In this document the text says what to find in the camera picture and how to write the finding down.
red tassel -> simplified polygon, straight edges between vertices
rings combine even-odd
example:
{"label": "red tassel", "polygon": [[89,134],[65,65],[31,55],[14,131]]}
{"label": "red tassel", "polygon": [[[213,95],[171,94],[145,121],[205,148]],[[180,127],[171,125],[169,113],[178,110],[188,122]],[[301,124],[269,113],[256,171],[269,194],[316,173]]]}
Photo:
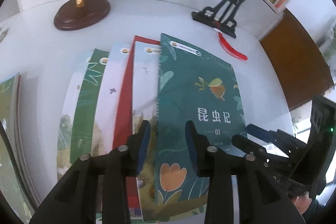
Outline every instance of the red tassel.
{"label": "red tassel", "polygon": [[223,37],[222,32],[218,29],[214,29],[219,36],[219,43],[222,46],[222,48],[231,56],[243,60],[243,61],[247,61],[247,56],[236,51],[233,47],[231,47],[231,45],[226,41],[226,39]]}

orange tulip illustration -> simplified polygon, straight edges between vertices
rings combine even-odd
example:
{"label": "orange tulip illustration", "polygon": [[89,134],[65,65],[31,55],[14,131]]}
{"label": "orange tulip illustration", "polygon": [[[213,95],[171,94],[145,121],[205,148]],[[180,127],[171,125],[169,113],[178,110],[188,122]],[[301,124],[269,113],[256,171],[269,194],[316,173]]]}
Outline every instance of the orange tulip illustration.
{"label": "orange tulip illustration", "polygon": [[179,188],[185,180],[187,169],[180,170],[179,164],[162,164],[160,168],[160,184],[164,191],[170,192]]}

red book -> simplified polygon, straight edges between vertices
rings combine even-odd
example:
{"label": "red book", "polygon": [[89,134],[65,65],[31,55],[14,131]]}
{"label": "red book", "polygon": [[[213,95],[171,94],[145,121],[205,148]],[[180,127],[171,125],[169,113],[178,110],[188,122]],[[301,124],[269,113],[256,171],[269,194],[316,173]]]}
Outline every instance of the red book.
{"label": "red book", "polygon": [[[139,36],[134,37],[120,92],[112,149],[115,149],[120,145],[126,144],[128,137],[132,135],[133,60],[134,60],[134,46],[136,41],[144,42],[147,44],[160,45],[160,42],[156,40]],[[140,208],[136,178],[131,177],[126,178],[126,189],[127,189],[128,207]]]}

brown wooden cabinet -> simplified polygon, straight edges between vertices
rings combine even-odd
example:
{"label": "brown wooden cabinet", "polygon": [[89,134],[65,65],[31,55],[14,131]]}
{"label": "brown wooden cabinet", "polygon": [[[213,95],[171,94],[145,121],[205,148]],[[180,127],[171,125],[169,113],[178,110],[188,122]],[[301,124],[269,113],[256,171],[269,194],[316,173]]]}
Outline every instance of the brown wooden cabinet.
{"label": "brown wooden cabinet", "polygon": [[278,76],[289,110],[334,85],[318,47],[289,10],[260,43]]}

globe stand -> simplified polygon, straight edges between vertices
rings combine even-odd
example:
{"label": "globe stand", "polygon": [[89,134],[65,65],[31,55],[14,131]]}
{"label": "globe stand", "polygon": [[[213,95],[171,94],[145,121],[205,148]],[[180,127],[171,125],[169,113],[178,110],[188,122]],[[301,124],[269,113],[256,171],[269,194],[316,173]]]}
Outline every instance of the globe stand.
{"label": "globe stand", "polygon": [[[217,28],[223,33],[228,34],[229,36],[236,38],[236,26],[237,21],[235,20],[236,13],[238,12],[239,7],[246,0],[222,0],[216,7],[212,8],[210,6],[205,7],[200,12],[192,12],[192,18],[195,21],[201,22],[205,25],[208,25],[212,28]],[[224,13],[220,18],[216,18],[217,13],[228,3]],[[226,18],[225,16],[229,13],[232,6],[235,8],[232,10],[231,14]]]}
{"label": "globe stand", "polygon": [[107,0],[70,0],[58,10],[54,25],[62,31],[83,29],[104,19],[110,10]]}

